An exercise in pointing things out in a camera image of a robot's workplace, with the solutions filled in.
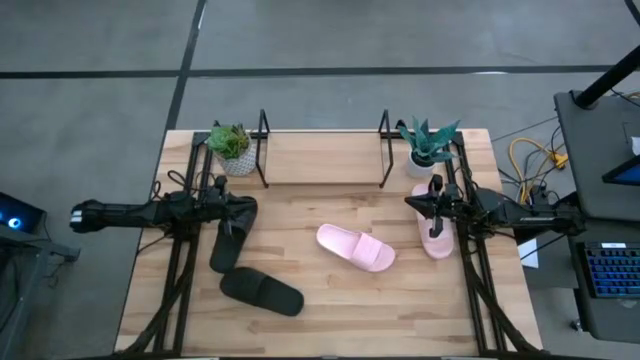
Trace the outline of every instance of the wooden tabletop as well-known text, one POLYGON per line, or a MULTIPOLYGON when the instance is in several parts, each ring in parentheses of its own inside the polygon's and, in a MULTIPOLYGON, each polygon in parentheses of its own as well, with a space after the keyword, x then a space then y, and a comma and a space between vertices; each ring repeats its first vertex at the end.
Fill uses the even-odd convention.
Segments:
MULTIPOLYGON (((473 179, 482 187, 502 191, 488 131, 462 132, 473 179)), ((186 170, 192 134, 167 133, 157 176, 163 192, 179 188, 166 174, 172 169, 186 170)), ((395 166, 384 189, 377 185, 272 185, 264 189, 256 172, 230 177, 229 190, 253 196, 259 206, 237 266, 256 268, 299 289, 305 307, 300 315, 290 318, 225 297, 219 290, 222 275, 208 264, 217 222, 205 224, 183 355, 476 354, 457 243, 447 259, 435 261, 425 254, 416 212, 403 201, 419 183, 406 175, 409 148, 404 141, 394 140, 393 152, 395 166), (373 274, 333 256, 316 244, 315 232, 324 223, 367 232, 388 243, 397 253, 395 263, 387 271, 373 274)), ((438 165, 435 172, 444 175, 444 166, 438 165)), ((217 164, 214 173, 222 173, 217 164)), ((161 235, 158 230, 145 230, 140 246, 161 235)), ((170 250, 171 240, 167 239, 138 256, 116 349, 129 345, 159 307, 170 250)), ((515 242, 496 236, 488 241, 487 250, 498 301, 526 339, 540 347, 515 242)), ((482 312, 492 344, 484 306, 482 312)), ((172 318, 170 329, 174 325, 172 318)))

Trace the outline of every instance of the concrete floor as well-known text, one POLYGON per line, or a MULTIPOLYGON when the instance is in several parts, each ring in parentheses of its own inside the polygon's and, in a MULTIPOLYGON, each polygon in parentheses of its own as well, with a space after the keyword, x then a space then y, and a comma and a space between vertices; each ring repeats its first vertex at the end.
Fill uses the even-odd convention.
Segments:
MULTIPOLYGON (((196 3, 0 0, 0 71, 179 69, 196 3)), ((606 65, 639 40, 621 0, 209 0, 192 68, 606 65)), ((498 138, 553 117, 555 92, 597 76, 194 78, 177 128, 208 128, 214 119, 250 128, 260 108, 274 128, 371 128, 387 108, 393 121, 462 119, 498 138)), ((618 89, 636 89, 639 80, 633 75, 618 89)), ((68 211, 88 198, 145 200, 175 85, 175 78, 0 80, 0 149, 10 154, 0 160, 0 190, 47 210, 56 241, 82 247, 57 287, 43 286, 25 359, 111 351, 139 231, 80 236, 68 228, 68 211)), ((546 143, 556 127, 550 121, 496 141, 499 166, 513 173, 512 139, 546 143)), ((520 163, 528 151, 518 148, 520 163)), ((547 177, 561 196, 572 181, 568 169, 547 177)), ((577 314, 570 291, 535 287, 531 296, 552 353, 632 359, 640 351, 569 329, 577 314)))

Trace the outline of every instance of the black slide sandal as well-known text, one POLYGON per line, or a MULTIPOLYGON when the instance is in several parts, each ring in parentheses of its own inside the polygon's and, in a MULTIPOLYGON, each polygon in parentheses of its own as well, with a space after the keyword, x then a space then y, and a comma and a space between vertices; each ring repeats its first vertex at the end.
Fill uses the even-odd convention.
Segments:
POLYGON ((304 306, 300 291, 258 270, 239 267, 222 277, 220 290, 243 303, 296 316, 304 306))
POLYGON ((218 235, 213 246, 209 266, 213 271, 221 274, 228 273, 236 266, 242 246, 258 214, 258 203, 254 198, 243 196, 234 200, 245 202, 244 206, 248 206, 248 208, 245 208, 233 219, 220 220, 218 223, 218 235), (227 235, 228 229, 225 230, 225 226, 229 225, 231 226, 231 236, 227 235))

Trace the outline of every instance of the blue light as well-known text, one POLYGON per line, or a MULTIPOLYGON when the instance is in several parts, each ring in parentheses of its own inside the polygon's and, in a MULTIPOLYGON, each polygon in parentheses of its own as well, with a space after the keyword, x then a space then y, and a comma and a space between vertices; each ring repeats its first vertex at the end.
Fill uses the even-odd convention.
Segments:
POLYGON ((18 218, 11 218, 8 224, 10 228, 17 229, 22 225, 22 220, 18 218))

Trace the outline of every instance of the keyboard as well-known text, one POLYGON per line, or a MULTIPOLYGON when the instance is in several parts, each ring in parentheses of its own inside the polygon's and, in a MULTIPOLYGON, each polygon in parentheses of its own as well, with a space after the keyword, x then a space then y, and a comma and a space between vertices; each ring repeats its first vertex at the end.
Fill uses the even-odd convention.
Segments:
POLYGON ((640 247, 590 243, 583 251, 585 275, 593 297, 640 298, 640 247))

